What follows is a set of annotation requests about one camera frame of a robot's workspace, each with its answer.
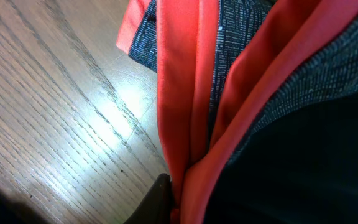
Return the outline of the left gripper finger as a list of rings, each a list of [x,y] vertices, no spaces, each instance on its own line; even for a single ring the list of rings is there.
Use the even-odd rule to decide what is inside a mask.
[[[169,224],[173,208],[170,176],[160,174],[124,224]]]

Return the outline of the black shorts red waistband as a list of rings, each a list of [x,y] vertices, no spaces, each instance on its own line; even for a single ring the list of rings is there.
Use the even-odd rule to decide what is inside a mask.
[[[358,223],[358,0],[131,0],[170,223]]]

